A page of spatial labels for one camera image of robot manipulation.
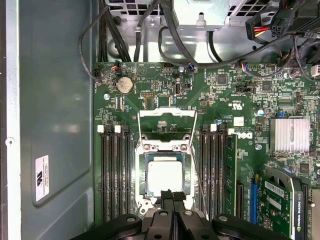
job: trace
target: chip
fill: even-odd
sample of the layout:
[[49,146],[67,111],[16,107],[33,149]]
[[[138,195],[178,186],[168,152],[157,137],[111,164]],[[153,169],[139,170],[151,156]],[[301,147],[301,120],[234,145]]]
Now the chip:
[[258,124],[264,124],[264,123],[266,123],[266,118],[265,118],[264,116],[258,116],[258,117],[256,118],[256,122],[257,122]]
[[271,81],[263,81],[262,82],[262,91],[271,91]]
[[218,85],[226,85],[227,84],[227,75],[225,75],[225,74],[218,75],[216,83]]
[[200,101],[200,105],[201,105],[202,107],[206,107],[206,106],[208,105],[208,102],[205,101],[205,100]]
[[302,174],[309,173],[309,163],[300,163],[300,173]]

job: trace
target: heatsink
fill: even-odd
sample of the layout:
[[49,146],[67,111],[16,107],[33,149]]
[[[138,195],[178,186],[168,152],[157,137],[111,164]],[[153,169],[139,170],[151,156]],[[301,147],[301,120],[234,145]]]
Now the heatsink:
[[271,152],[309,152],[309,118],[273,118],[270,120]]

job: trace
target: capacitor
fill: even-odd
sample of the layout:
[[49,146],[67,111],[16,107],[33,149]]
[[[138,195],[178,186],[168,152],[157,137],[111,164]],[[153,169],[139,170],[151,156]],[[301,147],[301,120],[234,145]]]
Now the capacitor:
[[220,124],[222,124],[222,120],[217,118],[214,120],[214,123],[217,125],[220,125]]
[[255,145],[255,150],[261,150],[262,149],[262,145],[261,144],[256,144]]
[[311,208],[314,208],[316,204],[313,201],[308,200],[308,204]]
[[254,111],[254,115],[256,117],[263,117],[265,115],[265,111],[263,109],[257,109]]
[[184,66],[178,67],[178,72],[183,74],[185,72],[185,67]]

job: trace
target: sticker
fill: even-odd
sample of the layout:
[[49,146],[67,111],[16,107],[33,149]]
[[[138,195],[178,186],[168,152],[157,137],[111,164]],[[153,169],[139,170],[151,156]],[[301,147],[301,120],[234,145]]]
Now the sticker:
[[281,204],[280,203],[273,200],[271,197],[269,197],[269,202],[270,202],[270,204],[272,204],[273,206],[275,206],[277,209],[279,209],[281,211]]
[[279,196],[285,198],[285,191],[278,188],[277,186],[275,186],[267,181],[264,182],[264,186],[265,186],[265,188],[267,188],[267,189],[271,190],[272,192],[278,194]]
[[234,127],[243,127],[245,125],[245,119],[243,116],[235,116],[233,118]]
[[49,193],[49,156],[35,160],[35,200],[39,201]]

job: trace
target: screw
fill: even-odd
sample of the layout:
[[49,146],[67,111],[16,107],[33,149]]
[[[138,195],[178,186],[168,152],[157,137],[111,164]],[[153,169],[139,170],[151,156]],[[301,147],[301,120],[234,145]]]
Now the screw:
[[150,146],[148,144],[143,145],[143,150],[145,151],[150,150]]
[[227,222],[228,221],[228,218],[226,216],[220,216],[218,218],[221,222]]
[[110,99],[110,95],[109,95],[108,93],[105,93],[105,94],[103,95],[103,99],[104,99],[104,100],[109,100],[109,99]]
[[167,216],[168,215],[168,213],[166,212],[166,211],[162,211],[162,212],[160,212],[159,213],[161,216]]
[[192,216],[194,213],[192,211],[185,211],[184,215],[186,216]]
[[153,27],[154,25],[156,25],[156,21],[154,19],[150,20],[150,25]]
[[134,222],[135,220],[136,220],[135,218],[129,217],[126,221],[132,223],[132,222]]
[[183,74],[185,72],[185,67],[184,66],[178,67],[178,72]]
[[255,145],[255,149],[256,150],[261,150],[262,149],[262,145],[261,144],[256,144]]
[[181,146],[180,146],[180,150],[181,151],[187,151],[188,150],[188,146],[187,145],[185,145],[185,144],[182,144]]

